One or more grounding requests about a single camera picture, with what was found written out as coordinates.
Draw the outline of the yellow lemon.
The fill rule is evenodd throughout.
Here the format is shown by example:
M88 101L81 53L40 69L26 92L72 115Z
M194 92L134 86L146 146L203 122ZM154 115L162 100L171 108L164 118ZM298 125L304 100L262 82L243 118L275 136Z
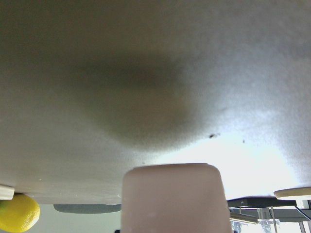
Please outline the yellow lemon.
M29 196L14 194L11 200L0 201L0 229L23 233L34 226L40 217L39 204Z

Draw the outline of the wooden cutting board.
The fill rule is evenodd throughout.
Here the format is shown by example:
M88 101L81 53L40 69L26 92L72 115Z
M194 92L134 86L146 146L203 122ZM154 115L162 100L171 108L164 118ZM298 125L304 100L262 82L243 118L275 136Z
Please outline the wooden cutting board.
M0 200L12 200L15 189L10 186L0 185Z

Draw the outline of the pink plastic cup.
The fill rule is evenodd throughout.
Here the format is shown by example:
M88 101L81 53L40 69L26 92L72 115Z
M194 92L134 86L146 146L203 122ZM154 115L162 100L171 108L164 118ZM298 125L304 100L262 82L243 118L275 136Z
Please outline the pink plastic cup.
M137 167L122 181L122 233L230 233L219 170L208 164Z

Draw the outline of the black monitor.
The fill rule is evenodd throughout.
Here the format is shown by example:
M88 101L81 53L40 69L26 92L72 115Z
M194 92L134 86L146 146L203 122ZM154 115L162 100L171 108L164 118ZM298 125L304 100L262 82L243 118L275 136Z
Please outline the black monitor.
M244 197L227 201L229 208L264 208L298 206L295 200L279 200L275 197Z

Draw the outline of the round wooden stand base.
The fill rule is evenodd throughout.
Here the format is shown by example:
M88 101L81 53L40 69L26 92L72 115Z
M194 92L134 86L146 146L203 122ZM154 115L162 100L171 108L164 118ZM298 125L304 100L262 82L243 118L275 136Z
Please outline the round wooden stand base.
M300 187L277 190L274 195L279 200L310 200L311 199L311 188Z

